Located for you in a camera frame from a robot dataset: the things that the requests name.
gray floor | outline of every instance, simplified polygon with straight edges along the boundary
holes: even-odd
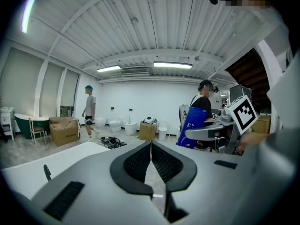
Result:
[[[109,127],[103,127],[100,130],[99,137],[102,136],[114,136],[119,138],[121,141],[126,142],[127,144],[142,144],[144,141],[136,138],[138,133],[133,136],[126,136],[125,130],[122,129],[119,132],[111,133]],[[102,146],[101,140],[95,138],[95,135],[92,136],[93,142],[98,143]],[[47,144],[44,143],[43,138],[37,139],[37,144],[34,144],[31,140],[25,139],[22,135],[17,135],[15,141],[9,139],[8,143],[5,144],[0,141],[0,168],[7,168],[16,166],[19,164],[27,163],[39,158],[49,156],[51,154],[75,147],[81,143],[84,143],[88,140],[88,134],[84,127],[81,127],[81,138],[77,141],[62,145],[56,146],[52,141],[51,137],[46,137]],[[175,136],[166,137],[166,142],[171,142],[174,145],[177,142]],[[164,213],[165,209],[165,184],[161,180],[159,174],[157,173],[152,162],[150,163],[147,173],[145,183],[150,185],[153,188],[154,194],[163,195],[163,198],[153,198],[153,202],[156,207]]]

gray t-shirt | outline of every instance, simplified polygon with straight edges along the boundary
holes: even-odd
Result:
[[[91,95],[86,99],[85,116],[92,116],[92,106],[96,103],[96,98]]]

wooden chair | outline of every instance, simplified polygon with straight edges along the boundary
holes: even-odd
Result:
[[[46,138],[45,138],[45,131],[42,127],[33,127],[33,120],[31,120],[30,118],[28,119],[29,120],[29,127],[30,127],[30,135],[31,135],[31,139],[33,141],[33,138],[34,138],[34,143],[36,144],[36,136],[35,134],[39,133],[40,134],[40,137],[42,137],[42,132],[43,132],[43,135],[44,135],[44,142],[46,144]]]

green bathtub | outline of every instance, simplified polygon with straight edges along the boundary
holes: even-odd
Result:
[[[31,139],[28,121],[29,118],[33,120],[33,127],[42,127],[47,134],[49,134],[49,118],[33,117],[15,113],[15,121],[17,122],[18,127],[25,138]],[[35,137],[40,137],[40,133],[35,134]]]

bag strap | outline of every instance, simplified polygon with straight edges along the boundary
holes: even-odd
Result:
[[[190,106],[191,106],[192,104],[194,104],[195,101],[197,101],[199,98],[202,98],[202,97],[203,97],[203,95],[200,95],[200,94],[194,96],[194,98],[192,99],[192,102],[191,102]]]

